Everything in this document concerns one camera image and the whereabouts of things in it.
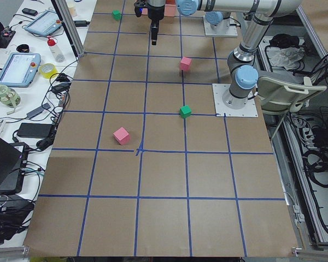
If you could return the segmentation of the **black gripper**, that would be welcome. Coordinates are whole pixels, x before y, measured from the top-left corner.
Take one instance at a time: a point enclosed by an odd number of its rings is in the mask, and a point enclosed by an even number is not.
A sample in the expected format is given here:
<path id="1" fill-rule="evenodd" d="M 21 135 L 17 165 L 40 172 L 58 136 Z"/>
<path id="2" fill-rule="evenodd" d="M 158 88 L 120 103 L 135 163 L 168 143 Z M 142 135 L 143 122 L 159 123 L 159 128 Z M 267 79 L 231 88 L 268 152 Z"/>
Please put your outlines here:
<path id="1" fill-rule="evenodd" d="M 143 9 L 147 9 L 151 20 L 151 44 L 157 44 L 160 21 L 164 18 L 164 0 L 137 0 L 134 3 L 136 17 L 141 17 Z"/>

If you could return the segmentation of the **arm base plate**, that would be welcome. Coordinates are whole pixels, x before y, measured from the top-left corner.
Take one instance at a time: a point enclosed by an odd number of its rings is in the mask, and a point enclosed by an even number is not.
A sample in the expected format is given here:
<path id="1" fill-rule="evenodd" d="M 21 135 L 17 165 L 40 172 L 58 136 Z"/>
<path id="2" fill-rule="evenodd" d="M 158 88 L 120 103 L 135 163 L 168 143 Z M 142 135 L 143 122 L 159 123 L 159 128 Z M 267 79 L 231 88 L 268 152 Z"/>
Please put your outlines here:
<path id="1" fill-rule="evenodd" d="M 252 91 L 246 98 L 235 98 L 230 84 L 212 84 L 212 89 L 217 117 L 258 117 Z"/>
<path id="2" fill-rule="evenodd" d="M 237 38 L 237 26 L 232 24 L 232 18 L 228 19 L 221 19 L 217 20 L 216 23 L 214 23 L 213 20 L 211 20 L 212 23 L 210 23 L 207 20 L 207 16 L 205 15 L 203 17 L 203 23 L 204 23 L 204 34 L 206 37 L 222 37 L 222 38 Z"/>

